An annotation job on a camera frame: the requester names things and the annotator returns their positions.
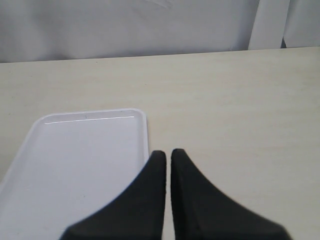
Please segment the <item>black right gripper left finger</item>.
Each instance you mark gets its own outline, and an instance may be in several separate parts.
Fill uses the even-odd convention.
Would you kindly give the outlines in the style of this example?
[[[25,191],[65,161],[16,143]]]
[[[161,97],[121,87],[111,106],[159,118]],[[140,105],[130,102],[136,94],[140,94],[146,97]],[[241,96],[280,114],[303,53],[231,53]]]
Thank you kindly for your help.
[[[132,183],[112,202],[69,226],[62,240],[160,240],[166,202],[166,154],[151,153]]]

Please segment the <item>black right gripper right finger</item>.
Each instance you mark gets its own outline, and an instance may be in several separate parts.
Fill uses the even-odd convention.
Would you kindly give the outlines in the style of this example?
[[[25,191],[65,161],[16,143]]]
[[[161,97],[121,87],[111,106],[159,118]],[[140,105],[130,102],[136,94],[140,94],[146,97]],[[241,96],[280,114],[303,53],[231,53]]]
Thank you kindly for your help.
[[[245,208],[215,187],[186,151],[171,154],[170,195],[177,240],[289,240],[280,224]]]

